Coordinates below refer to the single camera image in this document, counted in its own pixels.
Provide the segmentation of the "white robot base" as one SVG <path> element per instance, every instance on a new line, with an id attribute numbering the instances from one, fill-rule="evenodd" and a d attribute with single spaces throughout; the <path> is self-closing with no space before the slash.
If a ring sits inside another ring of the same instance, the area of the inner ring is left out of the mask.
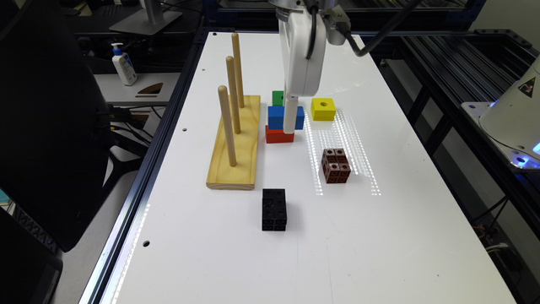
<path id="1" fill-rule="evenodd" d="M 462 109 L 520 171 L 539 171 L 539 61 L 498 100 L 464 102 Z"/>

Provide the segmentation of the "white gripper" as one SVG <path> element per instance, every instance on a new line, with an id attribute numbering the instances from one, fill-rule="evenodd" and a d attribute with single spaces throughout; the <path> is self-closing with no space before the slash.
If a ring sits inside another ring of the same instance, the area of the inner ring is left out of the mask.
<path id="1" fill-rule="evenodd" d="M 316 38 L 309 59 L 312 17 L 307 12 L 290 12 L 286 22 L 279 21 L 279 34 L 285 72 L 283 102 L 283 132 L 294 134 L 298 98 L 314 96 L 319 89 L 327 44 L 327 29 L 320 15 L 316 15 Z"/>

